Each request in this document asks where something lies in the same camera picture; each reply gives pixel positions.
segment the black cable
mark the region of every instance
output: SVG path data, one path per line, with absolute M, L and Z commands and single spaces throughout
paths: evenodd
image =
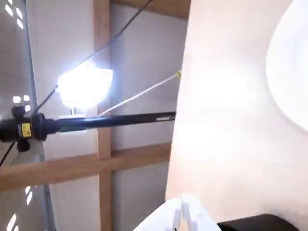
M 138 12 L 125 24 L 125 26 L 106 44 L 104 45 L 103 47 L 101 47 L 97 52 L 91 54 L 90 56 L 88 56 L 86 59 L 84 59 L 83 61 L 81 61 L 80 63 L 78 63 L 75 68 L 77 66 L 79 66 L 80 64 L 84 63 L 85 61 L 87 61 L 88 59 L 92 58 L 93 56 L 99 54 L 100 52 L 104 51 L 106 48 L 108 48 L 110 45 L 112 45 L 122 34 L 123 32 L 127 29 L 127 27 L 135 20 L 135 18 L 142 12 L 144 11 L 144 9 L 153 2 L 154 0 L 149 0 L 147 1 L 144 6 L 142 6 Z M 49 95 L 46 97 L 46 99 L 41 102 L 39 104 L 39 106 L 33 111 L 32 115 L 34 115 L 36 112 L 39 111 L 39 109 L 44 106 L 44 104 L 50 99 L 50 97 L 55 93 L 56 89 L 57 89 L 58 85 L 55 86 L 53 88 L 53 90 L 49 93 Z M 15 145 L 15 142 L 11 143 L 9 149 L 6 151 L 5 155 L 3 156 L 3 158 L 1 159 L 1 162 L 0 162 L 0 167 L 2 166 L 3 162 L 5 161 L 7 155 L 10 153 L 11 149 L 14 147 Z
M 92 58 L 93 56 L 99 54 L 100 52 L 102 52 L 103 50 L 105 50 L 107 47 L 109 47 L 111 44 L 113 44 L 122 34 L 123 32 L 127 29 L 127 27 L 135 20 L 135 18 L 142 12 L 144 11 L 144 9 L 150 4 L 152 3 L 152 1 L 154 0 L 149 0 L 147 1 L 146 4 L 144 4 L 144 6 L 142 6 L 138 12 L 125 24 L 125 26 L 103 47 L 101 47 L 97 52 L 91 54 L 90 56 L 88 56 L 86 59 L 84 59 L 83 61 L 81 61 L 80 63 L 78 63 L 75 68 L 77 66 L 79 66 L 80 64 L 84 63 L 85 61 L 87 61 L 88 59 Z
M 10 151 L 12 150 L 14 145 L 15 145 L 15 142 L 11 143 L 11 145 L 9 146 L 9 149 L 6 151 L 6 153 L 4 154 L 3 158 L 1 159 L 0 167 L 3 165 L 3 162 L 5 161 L 6 157 L 8 156 L 8 154 L 10 153 Z
M 55 88 L 49 93 L 49 95 L 46 97 L 45 100 L 43 100 L 43 102 L 41 102 L 39 104 L 39 106 L 33 111 L 33 113 L 31 114 L 31 116 L 33 116 L 36 112 L 39 111 L 39 109 L 50 99 L 50 97 L 55 93 L 56 89 L 57 89 L 58 85 L 55 86 Z

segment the white cable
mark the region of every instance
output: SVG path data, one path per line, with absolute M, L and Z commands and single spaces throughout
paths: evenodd
M 147 90 L 144 90 L 144 91 L 140 92 L 139 94 L 137 94 L 137 95 L 135 95 L 135 96 L 133 96 L 133 97 L 127 99 L 127 100 L 124 100 L 124 101 L 118 103 L 117 105 L 115 105 L 115 106 L 113 106 L 113 107 L 107 109 L 106 111 L 100 113 L 100 114 L 98 115 L 98 117 L 103 116 L 104 114 L 106 114 L 106 113 L 108 113 L 108 112 L 110 112 L 110 111 L 112 111 L 112 110 L 114 110 L 114 109 L 116 109 L 116 108 L 118 108 L 118 107 L 120 107 L 120 106 L 122 106 L 122 105 L 128 103 L 129 101 L 132 101 L 132 100 L 138 98 L 139 96 L 141 96 L 141 95 L 147 93 L 148 91 L 150 91 L 150 90 L 152 90 L 152 89 L 154 89 L 154 88 L 156 88 L 156 87 L 158 87 L 158 86 L 160 86 L 160 85 L 162 85 L 162 84 L 168 82 L 169 80 L 172 80 L 173 78 L 178 77 L 178 76 L 179 76 L 179 75 L 176 73 L 175 75 L 173 75 L 173 76 L 171 76 L 171 77 L 169 77 L 169 78 L 167 78 L 167 79 L 165 79 L 165 80 L 163 80 L 163 81 L 161 81 L 161 82 L 159 82 L 159 83 L 157 83 L 157 84 L 151 86 L 151 87 L 148 88 Z

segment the window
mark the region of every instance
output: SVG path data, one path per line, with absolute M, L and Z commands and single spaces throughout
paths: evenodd
M 6 12 L 7 13 L 9 13 L 9 15 L 11 16 L 11 17 L 13 17 L 13 11 L 12 11 L 12 9 L 9 7 L 9 5 L 8 4 L 5 4 L 5 10 L 6 10 Z
M 18 17 L 20 17 L 20 19 L 23 19 L 23 13 L 21 13 L 21 11 L 18 7 L 16 7 L 16 13 L 17 13 Z
M 25 193 L 26 195 L 28 195 L 29 191 L 30 191 L 31 187 L 30 186 L 27 186 L 26 189 L 25 189 Z
M 19 19 L 17 19 L 17 25 L 18 25 L 20 28 L 24 29 L 24 25 L 23 25 L 23 23 L 22 23 Z
M 26 105 L 26 106 L 25 106 L 25 111 L 28 112 L 28 111 L 30 111 L 30 110 L 31 110 L 31 106 L 30 106 L 30 105 Z
M 29 195 L 28 195 L 28 197 L 27 197 L 27 205 L 30 204 L 31 199 L 32 199 L 32 195 L 33 195 L 33 193 L 32 193 L 32 192 L 29 192 Z
M 28 95 L 24 95 L 24 101 L 30 101 L 30 96 L 28 96 Z
M 12 216 L 12 218 L 11 218 L 9 224 L 8 224 L 8 227 L 6 228 L 6 231 L 12 231 L 15 222 L 16 222 L 16 214 L 13 214 L 13 216 Z
M 20 103 L 21 102 L 21 98 L 19 96 L 13 96 L 13 102 L 14 103 Z

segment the light bulb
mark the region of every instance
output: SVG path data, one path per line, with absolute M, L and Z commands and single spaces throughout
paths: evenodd
M 57 91 L 66 107 L 86 111 L 106 98 L 112 77 L 112 70 L 81 64 L 59 77 Z

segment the black object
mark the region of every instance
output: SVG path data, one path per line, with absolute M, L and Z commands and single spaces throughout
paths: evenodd
M 27 141 L 28 139 L 45 141 L 47 135 L 56 132 L 172 121 L 176 115 L 175 112 L 165 112 L 55 120 L 46 119 L 42 113 L 37 113 L 32 117 L 24 117 L 25 110 L 21 110 L 20 107 L 13 108 L 12 114 L 13 119 L 0 121 L 0 140 L 2 142 L 17 142 L 19 152 L 29 150 L 30 145 Z
M 226 221 L 218 226 L 222 231 L 299 231 L 284 219 L 270 214 Z
M 1 161 L 0 161 L 0 166 L 3 165 L 3 163 L 4 163 L 5 159 L 6 159 L 6 157 L 8 156 L 8 154 L 10 153 L 10 151 L 11 151 L 11 149 L 14 147 L 14 145 L 15 145 L 15 142 L 11 143 L 11 145 L 10 145 L 9 148 L 8 148 L 8 150 L 7 150 L 6 153 L 3 155 L 3 158 L 2 158 Z

